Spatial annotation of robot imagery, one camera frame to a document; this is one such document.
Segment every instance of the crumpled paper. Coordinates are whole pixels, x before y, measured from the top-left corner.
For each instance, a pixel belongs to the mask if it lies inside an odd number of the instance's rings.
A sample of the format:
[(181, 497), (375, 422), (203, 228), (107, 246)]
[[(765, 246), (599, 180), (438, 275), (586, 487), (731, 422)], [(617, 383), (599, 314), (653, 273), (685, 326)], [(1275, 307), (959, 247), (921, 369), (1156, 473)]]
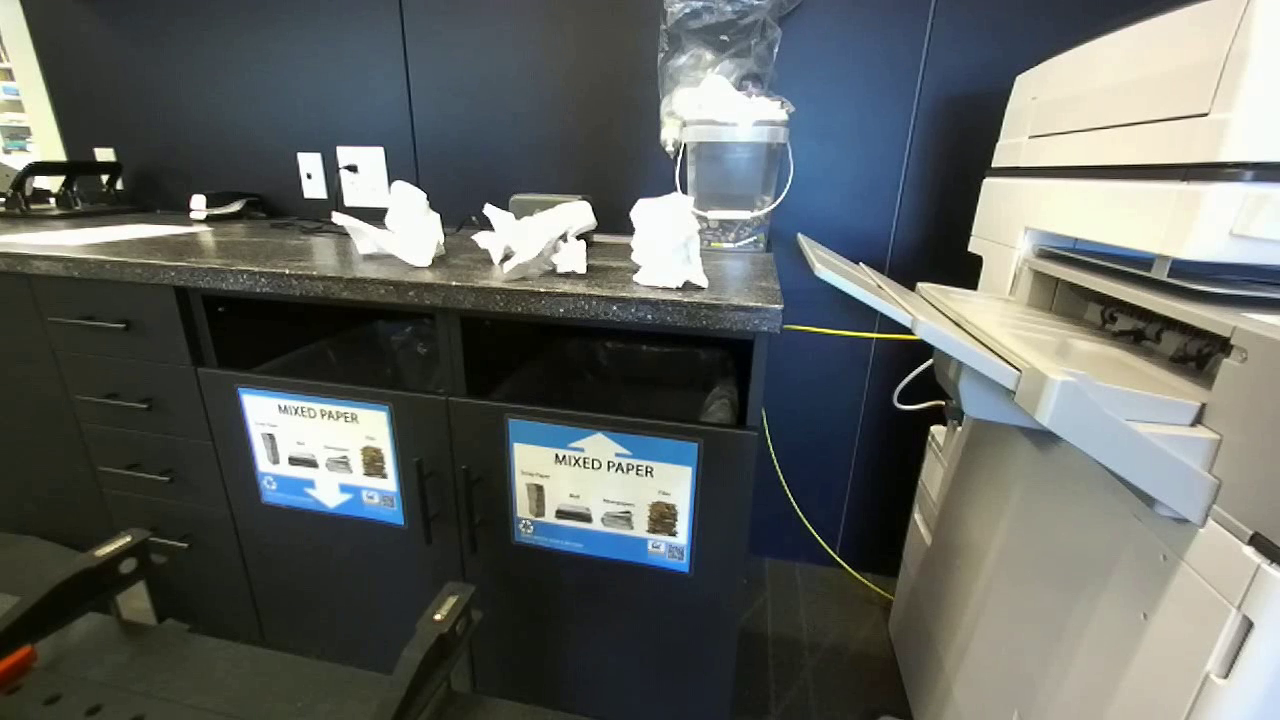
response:
[(634, 286), (648, 289), (709, 289), (703, 246), (697, 213), (685, 192), (639, 195), (630, 207), (630, 260), (639, 264)]
[(513, 218), (495, 203), (485, 203), (486, 234), (477, 234), (477, 246), (509, 275), (544, 275), (544, 273), (586, 273), (586, 246), (580, 234), (597, 228), (586, 202), (566, 202), (533, 218)]
[(332, 226), (352, 236), (361, 257), (394, 257), (413, 270), (433, 270), (443, 252), (443, 226), (433, 213), (429, 192), (405, 180), (392, 185), (385, 228), (347, 213), (332, 213)]

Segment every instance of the gray granite countertop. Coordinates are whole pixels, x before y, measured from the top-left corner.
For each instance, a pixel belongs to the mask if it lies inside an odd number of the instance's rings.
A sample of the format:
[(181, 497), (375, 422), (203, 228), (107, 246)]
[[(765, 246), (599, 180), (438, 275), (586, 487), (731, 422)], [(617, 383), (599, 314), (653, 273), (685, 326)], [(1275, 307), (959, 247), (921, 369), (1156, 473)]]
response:
[(446, 252), (433, 270), (409, 270), (392, 257), (354, 257), (343, 234), (299, 222), (199, 226), (188, 236), (113, 246), (48, 246), (25, 236), (85, 226), (88, 222), (0, 226), (0, 273), (287, 299), (419, 303), (716, 338), (777, 332), (783, 317), (766, 252), (709, 252), (709, 294), (661, 294), (630, 286), (634, 270), (629, 247), (610, 246), (591, 246), (586, 275), (505, 279), (469, 234), (446, 236)]

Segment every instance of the recycling label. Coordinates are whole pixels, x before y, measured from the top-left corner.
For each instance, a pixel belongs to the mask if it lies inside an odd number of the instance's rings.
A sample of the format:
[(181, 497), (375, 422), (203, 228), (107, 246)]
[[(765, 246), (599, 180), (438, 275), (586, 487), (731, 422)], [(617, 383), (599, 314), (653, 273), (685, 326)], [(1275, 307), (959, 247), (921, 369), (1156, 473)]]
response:
[(405, 528), (389, 404), (240, 389), (240, 407), (263, 504)]
[(509, 422), (513, 535), (571, 558), (692, 569), (700, 443)]

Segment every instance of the wall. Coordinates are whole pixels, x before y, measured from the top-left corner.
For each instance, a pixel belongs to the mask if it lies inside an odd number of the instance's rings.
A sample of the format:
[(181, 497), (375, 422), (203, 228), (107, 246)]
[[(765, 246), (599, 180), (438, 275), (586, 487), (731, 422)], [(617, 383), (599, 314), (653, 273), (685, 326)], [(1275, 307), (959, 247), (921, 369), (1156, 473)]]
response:
[[(798, 180), (777, 218), (786, 319), (876, 330), (794, 260), (794, 234), (896, 279), (969, 279), (969, 218), (1010, 75), (1170, 0), (802, 0), (777, 88)], [(291, 154), (371, 140), (453, 226), (515, 188), (591, 192), (607, 228), (669, 192), (656, 0), (29, 0), (67, 154), (115, 145), (132, 188), (299, 203)], [(824, 535), (893, 571), (925, 417), (888, 407), (921, 348), (780, 338), (771, 428)], [(815, 558), (765, 483), (757, 543)]]

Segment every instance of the white copier machine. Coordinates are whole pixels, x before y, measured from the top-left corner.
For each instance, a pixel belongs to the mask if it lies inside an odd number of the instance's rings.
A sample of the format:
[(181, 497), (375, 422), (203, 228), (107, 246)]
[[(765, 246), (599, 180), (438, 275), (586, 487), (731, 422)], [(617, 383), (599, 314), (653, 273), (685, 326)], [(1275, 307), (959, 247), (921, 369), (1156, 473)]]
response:
[(916, 720), (1280, 717), (1280, 0), (1010, 88), (979, 289), (812, 273), (937, 348), (893, 643)]

